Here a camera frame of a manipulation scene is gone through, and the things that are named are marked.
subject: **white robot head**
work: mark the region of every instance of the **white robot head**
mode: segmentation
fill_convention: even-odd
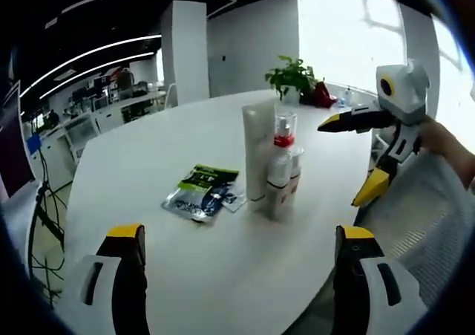
[[[379,105],[411,126],[424,119],[430,86],[424,67],[410,59],[407,65],[382,65],[376,69]]]

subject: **ceiling light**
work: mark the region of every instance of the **ceiling light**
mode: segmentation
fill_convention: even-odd
[[[124,62],[125,60],[132,60],[132,59],[138,59],[138,58],[141,58],[143,56],[148,56],[148,55],[154,55],[153,52],[150,52],[150,53],[144,53],[144,54],[139,54],[139,55],[133,55],[133,56],[128,56],[127,58],[122,58],[122,59],[119,59],[119,60],[114,60],[113,62],[107,62],[105,64],[102,64],[102,65],[99,65],[99,66],[96,66],[95,68],[92,68],[92,69],[89,69],[87,71],[84,71],[83,73],[80,73],[80,74],[77,74],[76,76],[74,77],[71,77],[70,79],[60,83],[59,85],[55,86],[54,88],[52,88],[51,90],[49,90],[46,94],[43,94],[41,95],[40,99],[42,99],[43,97],[46,97],[47,95],[51,94],[52,92],[56,91],[58,88],[60,88],[61,86],[63,85],[66,85],[68,84],[69,82],[77,79],[78,77],[82,77],[86,74],[89,74],[89,73],[92,73],[93,71],[95,70],[99,70],[99,69],[102,69],[102,68],[105,68],[106,66],[109,66],[109,65],[113,65],[113,64],[117,64],[118,62]]]
[[[112,44],[107,44],[107,45],[104,45],[103,47],[93,49],[92,51],[87,51],[86,53],[78,55],[75,58],[72,58],[72,59],[68,60],[67,62],[63,62],[61,65],[56,66],[53,70],[48,71],[45,75],[43,75],[42,77],[37,79],[33,84],[31,84],[28,88],[26,88],[20,94],[20,97],[23,97],[23,95],[25,95],[33,86],[37,85],[39,82],[41,82],[42,80],[44,80],[45,78],[50,76],[55,71],[58,71],[59,69],[65,67],[66,65],[71,64],[72,62],[75,62],[76,60],[81,59],[81,58],[83,58],[87,55],[90,55],[92,53],[96,53],[98,51],[102,51],[102,50],[107,49],[107,48],[116,47],[117,45],[122,45],[122,44],[127,44],[127,43],[132,43],[132,42],[138,42],[140,40],[156,39],[156,38],[161,38],[161,37],[162,37],[161,34],[154,34],[153,36],[140,36],[138,38],[122,40],[121,42],[115,42],[115,43],[112,43]]]

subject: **person's hand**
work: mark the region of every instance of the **person's hand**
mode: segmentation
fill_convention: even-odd
[[[467,189],[475,178],[475,155],[471,154],[443,125],[427,119],[419,130],[421,146],[443,156]]]

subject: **computer monitor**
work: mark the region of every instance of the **computer monitor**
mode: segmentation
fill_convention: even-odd
[[[35,179],[28,161],[20,118],[20,81],[0,100],[0,198],[11,198]]]

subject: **round table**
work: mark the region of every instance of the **round table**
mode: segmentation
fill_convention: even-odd
[[[95,254],[110,228],[145,225],[151,334],[281,334],[320,290],[335,262],[335,227],[366,178],[371,133],[321,133],[335,110],[295,107],[305,149],[294,212],[285,223],[222,209],[212,227],[161,208],[197,164],[240,171],[241,107],[272,98],[253,91],[147,116],[89,141],[69,199],[66,270]]]

